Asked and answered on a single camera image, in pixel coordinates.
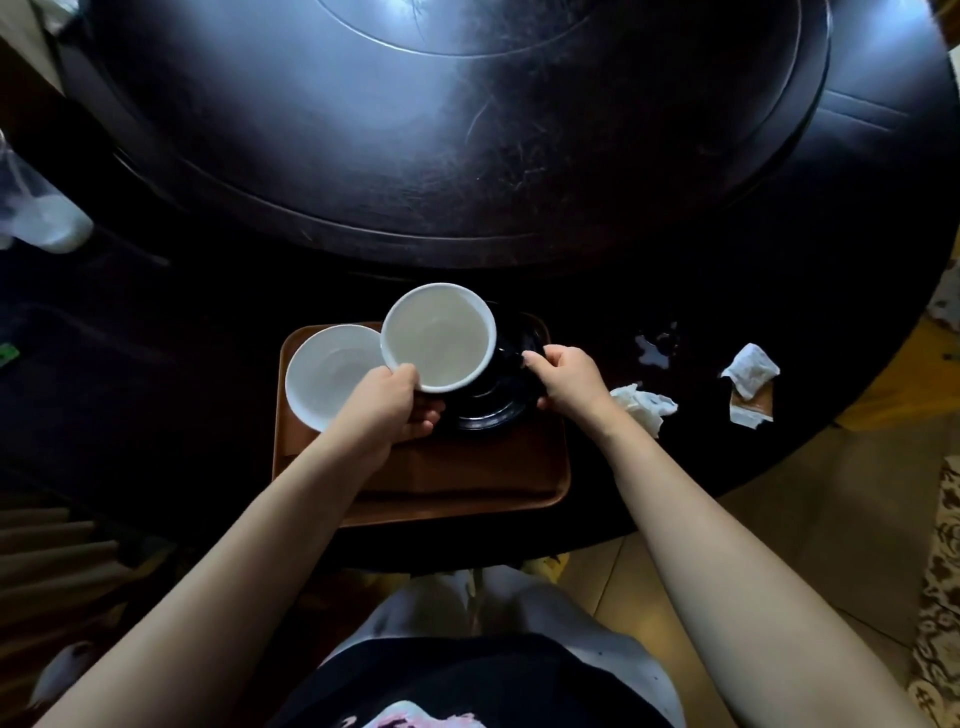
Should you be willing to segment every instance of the brown tray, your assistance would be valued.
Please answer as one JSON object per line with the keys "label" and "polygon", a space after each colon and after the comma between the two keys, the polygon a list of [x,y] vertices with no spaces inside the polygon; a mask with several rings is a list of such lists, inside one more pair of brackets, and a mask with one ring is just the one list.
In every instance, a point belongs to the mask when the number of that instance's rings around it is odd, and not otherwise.
{"label": "brown tray", "polygon": [[[543,323],[536,321],[546,332]],[[280,349],[274,478],[318,435],[297,419],[287,403],[283,387],[287,366],[304,341],[330,326],[334,325],[298,328]],[[379,323],[362,326],[380,331]],[[341,525],[544,508],[563,499],[569,488],[564,422],[535,411],[496,429],[438,432],[395,446],[387,464],[370,479]]]}

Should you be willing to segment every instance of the black saucer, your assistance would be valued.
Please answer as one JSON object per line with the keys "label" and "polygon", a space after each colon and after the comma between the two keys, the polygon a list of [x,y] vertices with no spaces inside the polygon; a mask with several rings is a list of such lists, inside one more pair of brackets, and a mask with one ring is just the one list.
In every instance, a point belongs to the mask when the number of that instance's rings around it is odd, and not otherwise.
{"label": "black saucer", "polygon": [[496,349],[483,374],[444,395],[444,430],[481,430],[512,422],[544,394],[537,376],[523,368],[521,353],[543,353],[547,332],[539,319],[487,302],[496,320]]}

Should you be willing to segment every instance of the white saucer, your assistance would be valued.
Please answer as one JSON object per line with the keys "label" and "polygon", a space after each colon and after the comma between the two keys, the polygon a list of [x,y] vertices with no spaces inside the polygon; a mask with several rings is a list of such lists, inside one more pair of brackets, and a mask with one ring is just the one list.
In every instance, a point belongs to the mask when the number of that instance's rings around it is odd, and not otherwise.
{"label": "white saucer", "polygon": [[297,418],[318,432],[327,429],[353,388],[383,366],[380,334],[343,324],[318,331],[300,345],[287,367],[283,388]]}

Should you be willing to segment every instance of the white cup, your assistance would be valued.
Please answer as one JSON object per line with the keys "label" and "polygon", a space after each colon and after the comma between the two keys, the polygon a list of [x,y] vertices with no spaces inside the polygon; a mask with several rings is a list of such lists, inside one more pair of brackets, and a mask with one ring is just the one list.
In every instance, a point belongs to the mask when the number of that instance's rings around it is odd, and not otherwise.
{"label": "white cup", "polygon": [[466,387],[490,364],[496,322],[484,300],[454,283],[427,283],[402,296],[383,320],[380,350],[392,370],[409,363],[420,390]]}
{"label": "white cup", "polygon": [[372,328],[325,328],[294,352],[283,382],[287,402],[298,420],[323,432],[367,372],[382,366],[380,334]]}

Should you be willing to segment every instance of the crumpled tissue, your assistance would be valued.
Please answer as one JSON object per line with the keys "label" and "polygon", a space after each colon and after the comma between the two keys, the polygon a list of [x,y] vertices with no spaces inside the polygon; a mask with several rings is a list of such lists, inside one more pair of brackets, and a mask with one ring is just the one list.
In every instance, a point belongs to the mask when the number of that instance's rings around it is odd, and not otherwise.
{"label": "crumpled tissue", "polygon": [[637,390],[635,384],[610,390],[611,397],[627,410],[640,426],[655,438],[660,437],[663,418],[677,411],[677,403],[669,397]]}
{"label": "crumpled tissue", "polygon": [[756,344],[747,344],[720,376],[728,376],[744,400],[752,400],[760,387],[780,373],[767,352]]}
{"label": "crumpled tissue", "polygon": [[767,353],[756,344],[747,344],[720,376],[728,376],[734,391],[730,397],[730,421],[756,429],[773,422],[773,378],[780,373]]}

